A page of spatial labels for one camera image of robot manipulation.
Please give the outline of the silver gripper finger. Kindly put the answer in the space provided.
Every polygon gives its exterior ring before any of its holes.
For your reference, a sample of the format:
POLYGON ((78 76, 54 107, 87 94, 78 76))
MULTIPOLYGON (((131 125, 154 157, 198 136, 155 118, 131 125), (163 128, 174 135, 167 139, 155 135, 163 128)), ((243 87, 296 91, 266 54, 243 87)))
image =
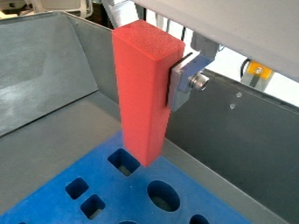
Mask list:
POLYGON ((203 69, 215 60, 221 44, 198 32, 191 37, 190 52, 171 67, 171 80, 167 106, 177 111, 189 101, 191 91, 205 90, 210 78, 202 74, 203 69))

